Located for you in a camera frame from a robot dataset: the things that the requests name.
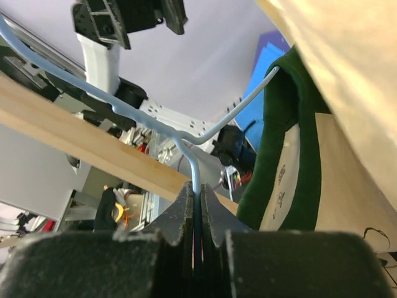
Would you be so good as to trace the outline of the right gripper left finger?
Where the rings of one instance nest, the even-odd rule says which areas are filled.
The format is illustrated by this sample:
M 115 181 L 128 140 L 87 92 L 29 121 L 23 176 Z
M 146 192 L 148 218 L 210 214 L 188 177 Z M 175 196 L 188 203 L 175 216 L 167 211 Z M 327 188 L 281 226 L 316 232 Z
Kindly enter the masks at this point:
M 2 297 L 190 297 L 193 192 L 138 232 L 36 233 L 1 271 Z

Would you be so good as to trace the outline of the light blue wire hanger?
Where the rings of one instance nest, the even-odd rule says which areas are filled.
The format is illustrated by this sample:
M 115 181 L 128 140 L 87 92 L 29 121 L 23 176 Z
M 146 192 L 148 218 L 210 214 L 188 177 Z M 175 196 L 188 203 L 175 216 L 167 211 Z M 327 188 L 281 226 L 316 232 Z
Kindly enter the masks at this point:
M 14 34 L 14 32 L 7 25 L 6 21 L 1 18 L 1 36 L 2 38 L 22 57 L 28 61 L 37 65 L 39 68 L 51 73 L 52 75 L 66 81 L 69 84 L 76 86 L 83 91 L 93 94 L 100 99 L 105 100 L 112 105 L 112 109 L 116 114 L 128 117 L 135 120 L 147 128 L 154 130 L 157 133 L 163 134 L 164 136 L 172 139 L 177 145 L 178 149 L 184 154 L 190 163 L 193 191 L 195 194 L 200 193 L 200 170 L 196 156 L 191 152 L 190 149 L 184 144 L 184 140 L 187 140 L 191 144 L 201 145 L 211 139 L 217 132 L 219 132 L 230 120 L 238 115 L 272 80 L 272 78 L 279 71 L 279 67 L 276 66 L 271 69 L 269 74 L 261 81 L 261 83 L 250 93 L 244 100 L 242 100 L 231 112 L 224 116 L 218 123 L 216 123 L 210 130 L 208 130 L 201 137 L 195 137 L 186 131 L 180 131 L 166 125 L 141 110 L 137 110 L 120 99 L 112 96 L 99 88 L 87 83 L 81 78 L 62 70 L 52 62 L 42 58 L 40 55 L 31 51 L 24 43 L 22 43 Z

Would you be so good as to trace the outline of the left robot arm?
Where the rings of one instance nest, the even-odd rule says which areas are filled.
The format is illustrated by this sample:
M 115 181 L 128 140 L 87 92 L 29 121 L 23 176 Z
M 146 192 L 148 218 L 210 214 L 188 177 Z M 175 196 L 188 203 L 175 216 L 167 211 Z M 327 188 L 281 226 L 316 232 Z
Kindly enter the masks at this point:
M 205 122 L 162 108 L 146 92 L 119 77 L 120 50 L 131 48 L 128 34 L 166 24 L 177 35 L 187 22 L 183 1 L 76 1 L 72 8 L 74 31 L 81 44 L 86 81 L 176 130 L 203 137 Z

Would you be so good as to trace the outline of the green and white t shirt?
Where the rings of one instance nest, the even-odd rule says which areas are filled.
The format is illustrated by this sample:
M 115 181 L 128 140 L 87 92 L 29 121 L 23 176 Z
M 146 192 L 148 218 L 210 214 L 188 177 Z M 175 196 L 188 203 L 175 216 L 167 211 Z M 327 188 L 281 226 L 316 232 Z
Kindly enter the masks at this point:
M 264 129 L 237 218 L 253 230 L 313 231 L 321 198 L 316 114 L 330 110 L 296 46 L 275 60 L 264 91 Z

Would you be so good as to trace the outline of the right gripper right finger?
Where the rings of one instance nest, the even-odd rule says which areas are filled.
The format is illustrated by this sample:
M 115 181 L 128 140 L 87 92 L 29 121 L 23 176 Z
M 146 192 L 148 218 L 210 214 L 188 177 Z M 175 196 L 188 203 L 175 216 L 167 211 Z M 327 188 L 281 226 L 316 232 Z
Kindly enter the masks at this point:
M 204 297 L 392 297 L 381 264 L 357 235 L 258 232 L 212 188 L 201 189 Z

